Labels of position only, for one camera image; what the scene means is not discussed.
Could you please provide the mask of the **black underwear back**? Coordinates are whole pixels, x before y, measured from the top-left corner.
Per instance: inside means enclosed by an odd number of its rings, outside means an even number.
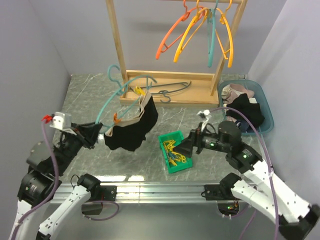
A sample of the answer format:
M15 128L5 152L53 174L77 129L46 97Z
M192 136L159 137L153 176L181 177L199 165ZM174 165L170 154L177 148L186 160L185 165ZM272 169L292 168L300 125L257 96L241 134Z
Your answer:
M120 120L104 134L104 143L110 150L122 148L134 152L158 121L158 111L152 94L147 91L138 101L139 114Z

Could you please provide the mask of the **black underwear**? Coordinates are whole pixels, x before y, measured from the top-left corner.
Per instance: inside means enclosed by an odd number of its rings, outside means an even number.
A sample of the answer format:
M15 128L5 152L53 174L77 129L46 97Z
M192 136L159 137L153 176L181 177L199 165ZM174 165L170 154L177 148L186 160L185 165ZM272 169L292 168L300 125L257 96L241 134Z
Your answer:
M265 120L262 114L259 103L250 103L248 95L246 93L240 94L233 102L226 105L228 108L233 108L243 115L253 124L255 128L258 128Z
M122 148L134 152L158 121L158 111L152 94L147 91L138 101L139 114L120 120L104 134L104 143L110 150Z

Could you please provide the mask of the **yellow clothespin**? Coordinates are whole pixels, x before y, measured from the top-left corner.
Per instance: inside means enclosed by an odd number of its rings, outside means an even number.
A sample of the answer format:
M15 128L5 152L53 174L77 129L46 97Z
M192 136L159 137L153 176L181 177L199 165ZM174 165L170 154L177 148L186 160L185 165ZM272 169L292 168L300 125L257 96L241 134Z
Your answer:
M141 87L138 87L136 86L134 89L133 89L133 92L139 96L145 96L146 95L146 92L141 88Z

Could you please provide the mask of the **black underwear front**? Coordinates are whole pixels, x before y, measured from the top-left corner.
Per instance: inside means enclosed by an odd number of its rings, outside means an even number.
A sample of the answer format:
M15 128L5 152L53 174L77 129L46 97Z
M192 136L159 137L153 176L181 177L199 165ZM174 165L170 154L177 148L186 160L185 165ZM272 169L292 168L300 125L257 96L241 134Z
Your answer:
M259 103L250 103L248 95L246 93L240 94L233 102L226 105L228 108L233 108L243 115L253 124L255 128L258 128L265 120L262 114Z

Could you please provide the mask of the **white underwear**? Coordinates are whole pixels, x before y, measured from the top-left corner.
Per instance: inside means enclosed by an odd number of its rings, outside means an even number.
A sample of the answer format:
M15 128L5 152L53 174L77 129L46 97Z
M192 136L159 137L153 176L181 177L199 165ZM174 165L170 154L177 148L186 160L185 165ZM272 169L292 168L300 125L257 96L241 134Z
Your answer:
M258 103L257 100L254 97L249 98L249 102L251 104L257 104Z

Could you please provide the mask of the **orange clothes hanger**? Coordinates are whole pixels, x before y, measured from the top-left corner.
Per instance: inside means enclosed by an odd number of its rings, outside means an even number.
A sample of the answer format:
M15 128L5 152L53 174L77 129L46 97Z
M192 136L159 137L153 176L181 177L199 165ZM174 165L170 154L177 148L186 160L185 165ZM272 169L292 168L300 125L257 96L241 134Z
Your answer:
M173 47L177 42L180 43L180 40L183 36L182 32L179 36L177 36L174 40L171 42L168 42L169 38L171 37L172 33L176 30L176 28L181 24L185 23L187 20L192 20L193 16L195 15L196 6L190 8L187 5L187 0L182 0L182 6L184 8L183 14L175 21L175 23L172 24L172 26L169 28L169 30L164 35L163 39L161 40L157 51L155 53L155 59L159 60L160 56L165 53L167 50L169 50L171 47Z

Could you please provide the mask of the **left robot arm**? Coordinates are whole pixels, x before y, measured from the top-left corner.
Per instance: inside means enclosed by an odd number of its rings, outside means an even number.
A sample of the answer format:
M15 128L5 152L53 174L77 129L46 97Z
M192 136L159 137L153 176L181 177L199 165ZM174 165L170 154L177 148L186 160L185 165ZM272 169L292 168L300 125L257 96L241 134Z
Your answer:
M17 194L17 213L9 239L56 240L64 225L85 203L113 204L116 186L104 188L99 179L88 173L78 177L71 193L45 220L44 213L60 184L64 173L81 148L93 149L98 140L101 123L71 124L73 133L63 132L59 146L50 145L46 132L44 141L35 144L27 159L29 169L21 180Z

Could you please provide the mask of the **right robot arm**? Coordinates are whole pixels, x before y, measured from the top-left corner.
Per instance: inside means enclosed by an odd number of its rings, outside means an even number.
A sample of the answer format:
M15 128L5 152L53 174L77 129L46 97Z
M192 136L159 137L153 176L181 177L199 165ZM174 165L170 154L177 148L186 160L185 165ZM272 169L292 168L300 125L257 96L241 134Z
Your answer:
M242 141L234 122L222 121L215 133L198 126L173 150L190 158L194 148L197 154L203 149L225 153L226 161L255 186L229 173L219 183L221 196L226 200L235 197L254 207L275 223L275 232L285 239L305 239L320 219L319 205L301 198L271 171L267 161Z

